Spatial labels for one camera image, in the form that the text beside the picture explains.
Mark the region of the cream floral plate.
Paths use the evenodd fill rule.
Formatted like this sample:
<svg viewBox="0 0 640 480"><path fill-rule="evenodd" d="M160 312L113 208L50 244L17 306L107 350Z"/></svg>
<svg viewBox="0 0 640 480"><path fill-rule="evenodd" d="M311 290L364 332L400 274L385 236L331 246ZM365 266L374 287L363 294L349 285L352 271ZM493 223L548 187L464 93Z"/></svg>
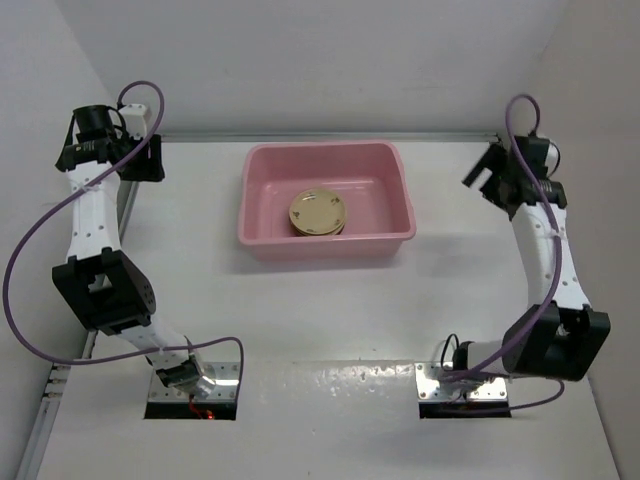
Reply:
<svg viewBox="0 0 640 480"><path fill-rule="evenodd" d="M301 235L335 235L346 225L347 208L335 191L312 188L292 200L288 215L292 227Z"/></svg>

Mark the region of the black plate front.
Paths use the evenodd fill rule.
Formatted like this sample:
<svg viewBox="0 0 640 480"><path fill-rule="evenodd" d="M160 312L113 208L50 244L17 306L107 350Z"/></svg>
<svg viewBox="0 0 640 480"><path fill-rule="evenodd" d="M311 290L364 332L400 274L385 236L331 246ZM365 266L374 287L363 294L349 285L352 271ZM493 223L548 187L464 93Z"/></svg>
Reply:
<svg viewBox="0 0 640 480"><path fill-rule="evenodd" d="M311 231L307 231L307 230L301 230L298 229L295 225L291 226L291 232L294 236L298 236L298 237L324 237L324 236L335 236L335 235L340 235L344 228L345 228L346 224L343 223L342 225L340 225L339 227L335 228L332 231L329 232L324 232L324 233L318 233L318 232L311 232Z"/></svg>

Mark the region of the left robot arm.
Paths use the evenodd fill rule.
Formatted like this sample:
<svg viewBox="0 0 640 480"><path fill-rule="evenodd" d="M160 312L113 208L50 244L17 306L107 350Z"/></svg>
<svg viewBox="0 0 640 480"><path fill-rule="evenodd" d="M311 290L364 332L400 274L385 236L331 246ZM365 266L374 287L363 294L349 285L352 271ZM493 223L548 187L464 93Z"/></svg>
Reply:
<svg viewBox="0 0 640 480"><path fill-rule="evenodd" d="M54 285L81 324L129 342L144 352L161 383L190 399L215 388L186 336L157 319L151 282L122 249L118 193L122 182L160 182L161 140L148 145L118 172L98 179L140 145L151 113L143 104L90 105L72 114L56 163L78 199L72 203L72 237L64 264L52 270ZM90 182L98 180L95 185Z"/></svg>

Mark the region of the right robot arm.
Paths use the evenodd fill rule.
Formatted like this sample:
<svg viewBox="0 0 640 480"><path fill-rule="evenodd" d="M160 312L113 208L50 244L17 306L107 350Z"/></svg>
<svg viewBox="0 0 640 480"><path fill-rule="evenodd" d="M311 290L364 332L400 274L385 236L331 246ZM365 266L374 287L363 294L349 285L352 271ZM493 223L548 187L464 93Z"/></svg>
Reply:
<svg viewBox="0 0 640 480"><path fill-rule="evenodd" d="M534 133L514 147L491 144L463 179L472 186L483 171L483 198L505 211L513 228L528 287L527 309L492 342L466 341L454 351L447 378L490 376L579 381L611 330L607 313L584 293L566 232L567 200L549 165L556 145Z"/></svg>

